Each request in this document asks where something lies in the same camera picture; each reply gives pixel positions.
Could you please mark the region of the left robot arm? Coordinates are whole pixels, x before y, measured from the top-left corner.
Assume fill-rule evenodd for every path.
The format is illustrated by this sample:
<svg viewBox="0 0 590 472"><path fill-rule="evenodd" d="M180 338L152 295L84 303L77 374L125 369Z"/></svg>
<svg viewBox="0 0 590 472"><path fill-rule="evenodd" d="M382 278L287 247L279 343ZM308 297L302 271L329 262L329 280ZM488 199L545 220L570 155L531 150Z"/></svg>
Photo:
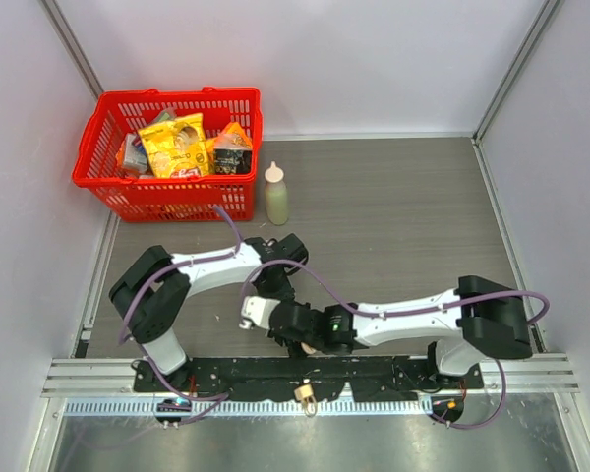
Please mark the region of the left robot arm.
<svg viewBox="0 0 590 472"><path fill-rule="evenodd" d="M109 299L130 335L162 374L178 390L188 388L190 359L181 347L173 324L182 305L193 295L250 279L260 296L292 301L289 276L298 269L272 265L257 274L263 263L288 260L306 264L309 251L293 233L275 240L240 237L232 247L194 255L170 254L162 246L146 249L116 281Z"/></svg>

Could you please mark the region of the cream folding umbrella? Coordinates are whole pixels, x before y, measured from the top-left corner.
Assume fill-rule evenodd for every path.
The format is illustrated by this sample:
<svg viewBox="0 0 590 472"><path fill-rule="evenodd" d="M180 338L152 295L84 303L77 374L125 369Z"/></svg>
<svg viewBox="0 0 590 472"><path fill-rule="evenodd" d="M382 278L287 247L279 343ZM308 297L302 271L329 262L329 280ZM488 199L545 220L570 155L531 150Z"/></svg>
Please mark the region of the cream folding umbrella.
<svg viewBox="0 0 590 472"><path fill-rule="evenodd" d="M291 358L305 359L316 353L316 349L304 342L289 341L287 351ZM312 386L311 375L319 374L321 370L314 368L303 375L301 384L294 390L295 400L301 405L306 417L314 418L319 411L318 401Z"/></svg>

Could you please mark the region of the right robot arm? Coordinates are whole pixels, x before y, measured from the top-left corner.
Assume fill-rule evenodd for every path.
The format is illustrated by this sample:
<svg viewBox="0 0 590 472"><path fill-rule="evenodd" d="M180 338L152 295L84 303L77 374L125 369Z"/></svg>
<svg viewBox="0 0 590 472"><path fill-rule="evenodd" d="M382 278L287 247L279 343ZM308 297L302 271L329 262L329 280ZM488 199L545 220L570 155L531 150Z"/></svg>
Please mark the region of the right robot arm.
<svg viewBox="0 0 590 472"><path fill-rule="evenodd" d="M508 287L467 275L443 293L394 304L333 305L322 310L294 301L262 301L261 327L286 343L326 355L348 355L388 342L432 338L429 373L460 378L485 358L532 356L520 296Z"/></svg>

